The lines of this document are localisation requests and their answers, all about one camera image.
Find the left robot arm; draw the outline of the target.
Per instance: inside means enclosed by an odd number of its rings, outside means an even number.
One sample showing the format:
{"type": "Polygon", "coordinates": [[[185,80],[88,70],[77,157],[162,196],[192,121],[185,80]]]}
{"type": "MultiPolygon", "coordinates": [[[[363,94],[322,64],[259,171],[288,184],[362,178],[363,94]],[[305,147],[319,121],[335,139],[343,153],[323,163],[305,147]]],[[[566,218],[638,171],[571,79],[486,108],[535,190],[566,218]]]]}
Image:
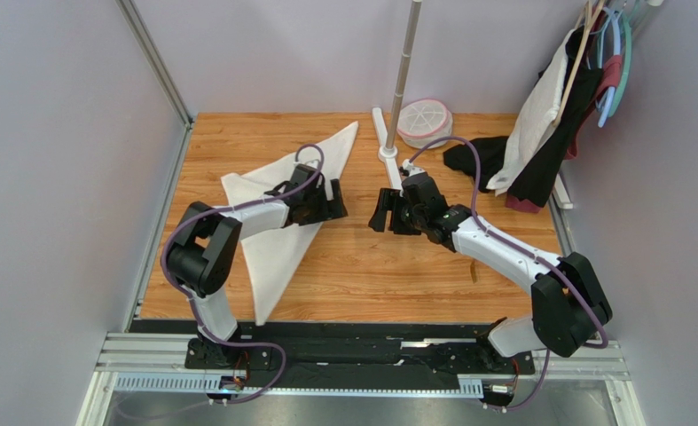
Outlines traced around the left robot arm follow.
{"type": "Polygon", "coordinates": [[[297,164],[291,177],[260,198],[237,206],[191,203],[166,241],[161,267],[169,283],[187,298],[198,338],[212,358],[229,366],[244,344],[224,284],[240,241],[268,231],[302,228],[346,217],[339,179],[297,164]]]}

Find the white cloth napkin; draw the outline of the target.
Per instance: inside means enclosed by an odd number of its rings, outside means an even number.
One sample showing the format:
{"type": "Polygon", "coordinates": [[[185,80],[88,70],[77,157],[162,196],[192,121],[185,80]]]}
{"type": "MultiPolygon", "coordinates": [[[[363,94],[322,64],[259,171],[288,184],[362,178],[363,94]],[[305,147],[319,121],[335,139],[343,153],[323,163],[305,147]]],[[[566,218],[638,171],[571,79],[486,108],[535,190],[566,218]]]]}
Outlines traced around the white cloth napkin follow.
{"type": "MultiPolygon", "coordinates": [[[[325,155],[322,173],[327,180],[341,176],[358,129],[359,123],[353,122],[318,143],[325,155]]],[[[227,200],[231,205],[239,205],[259,199],[264,192],[289,179],[296,163],[316,166],[318,158],[315,149],[306,148],[243,175],[229,173],[221,177],[227,200]]],[[[319,229],[319,225],[291,225],[241,241],[252,286],[256,325],[265,324],[272,314],[319,229]]]]}

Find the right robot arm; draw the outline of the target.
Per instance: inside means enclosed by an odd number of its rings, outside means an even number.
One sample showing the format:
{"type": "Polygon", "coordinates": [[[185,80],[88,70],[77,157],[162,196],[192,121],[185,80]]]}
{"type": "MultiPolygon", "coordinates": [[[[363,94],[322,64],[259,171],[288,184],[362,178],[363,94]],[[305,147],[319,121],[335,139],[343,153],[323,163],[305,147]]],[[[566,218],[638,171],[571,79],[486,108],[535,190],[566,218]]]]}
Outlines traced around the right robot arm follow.
{"type": "Polygon", "coordinates": [[[590,260],[577,252],[560,256],[503,233],[474,210],[448,203],[425,171],[400,188],[382,188],[369,221],[375,232],[425,235],[434,244],[486,264],[530,298],[531,313],[500,319],[486,339],[502,357],[548,350],[563,358],[583,346],[608,344],[605,325],[613,311],[590,260]]]}

